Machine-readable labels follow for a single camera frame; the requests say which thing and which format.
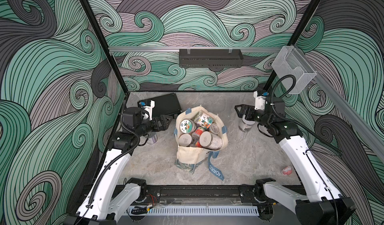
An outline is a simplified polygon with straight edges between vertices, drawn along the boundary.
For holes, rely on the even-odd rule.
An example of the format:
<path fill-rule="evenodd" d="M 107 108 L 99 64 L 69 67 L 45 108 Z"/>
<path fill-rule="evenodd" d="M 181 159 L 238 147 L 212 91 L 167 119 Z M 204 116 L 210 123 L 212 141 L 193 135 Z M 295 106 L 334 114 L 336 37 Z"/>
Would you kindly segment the purple yellow label seed can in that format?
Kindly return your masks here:
<path fill-rule="evenodd" d="M 158 141 L 158 136 L 156 132 L 148 133 L 146 138 L 147 138 L 148 145 L 154 145 Z"/>

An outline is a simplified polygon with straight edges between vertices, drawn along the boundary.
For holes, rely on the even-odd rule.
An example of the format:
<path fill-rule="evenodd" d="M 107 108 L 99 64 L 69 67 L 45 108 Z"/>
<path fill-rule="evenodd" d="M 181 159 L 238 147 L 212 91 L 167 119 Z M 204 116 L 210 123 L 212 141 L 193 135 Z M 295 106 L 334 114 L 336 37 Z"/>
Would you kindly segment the clear jar cartoon leaf lid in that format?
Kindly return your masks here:
<path fill-rule="evenodd" d="M 209 129 L 212 125 L 214 118 L 204 111 L 199 111 L 194 117 L 194 122 L 205 130 Z"/>

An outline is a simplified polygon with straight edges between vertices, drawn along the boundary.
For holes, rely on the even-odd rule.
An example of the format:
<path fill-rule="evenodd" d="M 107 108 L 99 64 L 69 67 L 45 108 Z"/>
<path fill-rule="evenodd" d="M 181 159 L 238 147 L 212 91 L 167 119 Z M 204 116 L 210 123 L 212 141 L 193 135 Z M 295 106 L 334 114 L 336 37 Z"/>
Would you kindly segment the cream canvas tote bag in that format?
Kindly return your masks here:
<path fill-rule="evenodd" d="M 180 130 L 182 120 L 194 117 L 199 111 L 204 111 L 214 118 L 212 125 L 207 129 L 199 139 L 193 139 L 191 134 L 184 134 Z M 214 115 L 202 106 L 188 108 L 178 115 L 176 128 L 174 131 L 178 144 L 177 159 L 175 165 L 183 170 L 193 172 L 195 168 L 204 160 L 216 158 L 219 151 L 228 146 L 227 127 L 218 115 Z"/>

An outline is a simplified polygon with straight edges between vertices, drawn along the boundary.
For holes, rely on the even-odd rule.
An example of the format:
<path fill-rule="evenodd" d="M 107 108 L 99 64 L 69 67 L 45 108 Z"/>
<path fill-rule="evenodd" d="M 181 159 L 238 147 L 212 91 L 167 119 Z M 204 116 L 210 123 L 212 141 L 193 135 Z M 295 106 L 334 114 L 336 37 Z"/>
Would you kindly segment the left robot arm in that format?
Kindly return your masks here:
<path fill-rule="evenodd" d="M 134 150 L 142 146 L 141 138 L 150 133 L 166 131 L 173 117 L 152 116 L 152 107 L 129 107 L 120 114 L 123 130 L 112 135 L 104 165 L 90 192 L 74 215 L 65 218 L 65 225 L 116 225 L 130 205 L 145 200 L 147 184 L 131 179 L 115 197 L 113 193 L 119 177 Z"/>

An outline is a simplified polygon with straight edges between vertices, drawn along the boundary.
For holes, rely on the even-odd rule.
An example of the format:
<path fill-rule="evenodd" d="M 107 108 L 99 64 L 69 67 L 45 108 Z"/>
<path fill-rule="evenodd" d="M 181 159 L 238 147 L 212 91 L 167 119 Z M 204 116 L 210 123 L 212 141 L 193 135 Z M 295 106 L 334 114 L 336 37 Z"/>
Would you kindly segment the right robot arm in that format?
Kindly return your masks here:
<path fill-rule="evenodd" d="M 267 130 L 264 135 L 273 138 L 289 157 L 305 190 L 301 195 L 274 179 L 260 179 L 255 184 L 256 201 L 283 205 L 302 225 L 345 224 L 356 210 L 355 203 L 343 196 L 323 172 L 300 130 L 305 126 L 286 118 L 285 102 L 273 91 L 262 96 L 255 92 L 254 97 L 254 106 L 235 106 L 238 117 L 245 125 L 257 124 Z"/>

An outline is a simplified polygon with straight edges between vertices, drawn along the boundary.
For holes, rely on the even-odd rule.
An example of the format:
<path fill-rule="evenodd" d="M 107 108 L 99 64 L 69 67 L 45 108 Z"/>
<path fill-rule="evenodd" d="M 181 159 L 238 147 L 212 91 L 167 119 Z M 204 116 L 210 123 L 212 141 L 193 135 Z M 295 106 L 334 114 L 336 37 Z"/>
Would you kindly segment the red tomato seed jar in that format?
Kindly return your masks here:
<path fill-rule="evenodd" d="M 197 127 L 197 129 L 192 133 L 192 138 L 193 139 L 199 139 L 200 136 L 206 131 L 205 128 L 203 127 Z"/>

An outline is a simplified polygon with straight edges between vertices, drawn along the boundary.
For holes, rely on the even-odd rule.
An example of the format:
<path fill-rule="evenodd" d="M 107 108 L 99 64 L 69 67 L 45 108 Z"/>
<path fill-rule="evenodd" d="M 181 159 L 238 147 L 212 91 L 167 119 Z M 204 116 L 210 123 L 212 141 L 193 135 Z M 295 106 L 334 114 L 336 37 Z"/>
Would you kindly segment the black ribbed hard case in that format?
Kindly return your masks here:
<path fill-rule="evenodd" d="M 147 106 L 149 107 L 151 105 L 151 101 L 154 101 L 155 104 L 152 108 L 152 118 L 160 118 L 161 115 L 176 118 L 182 112 L 181 105 L 175 93 L 140 100 L 138 101 L 138 107 L 146 109 Z"/>

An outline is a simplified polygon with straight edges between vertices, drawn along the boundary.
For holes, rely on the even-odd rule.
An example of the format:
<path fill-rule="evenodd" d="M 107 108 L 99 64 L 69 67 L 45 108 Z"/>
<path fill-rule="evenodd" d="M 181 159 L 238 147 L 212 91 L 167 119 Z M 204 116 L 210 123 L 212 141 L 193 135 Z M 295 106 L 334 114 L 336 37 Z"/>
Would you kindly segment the white mesh wall basket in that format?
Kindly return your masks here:
<path fill-rule="evenodd" d="M 283 46 L 272 68 L 278 78 L 285 75 L 293 75 L 296 85 L 289 94 L 300 94 L 303 89 L 316 77 L 316 68 L 306 58 L 303 51 L 295 46 Z"/>

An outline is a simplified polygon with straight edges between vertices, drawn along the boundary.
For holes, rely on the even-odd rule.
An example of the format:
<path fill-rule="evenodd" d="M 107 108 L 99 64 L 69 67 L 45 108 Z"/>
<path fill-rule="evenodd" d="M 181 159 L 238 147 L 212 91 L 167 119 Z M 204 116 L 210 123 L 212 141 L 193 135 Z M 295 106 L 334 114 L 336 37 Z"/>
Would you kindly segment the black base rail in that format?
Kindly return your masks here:
<path fill-rule="evenodd" d="M 182 201 L 229 200 L 234 203 L 254 206 L 271 204 L 259 185 L 146 185 L 145 195 L 134 201 L 134 205 L 168 205 Z"/>

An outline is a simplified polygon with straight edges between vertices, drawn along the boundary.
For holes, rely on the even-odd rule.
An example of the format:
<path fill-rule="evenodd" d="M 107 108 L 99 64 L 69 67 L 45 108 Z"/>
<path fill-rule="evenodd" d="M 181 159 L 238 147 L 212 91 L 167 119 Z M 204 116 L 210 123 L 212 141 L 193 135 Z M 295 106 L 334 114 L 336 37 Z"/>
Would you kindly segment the black wall shelf tray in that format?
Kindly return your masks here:
<path fill-rule="evenodd" d="M 240 49 L 180 49 L 182 68 L 239 68 L 244 61 Z"/>

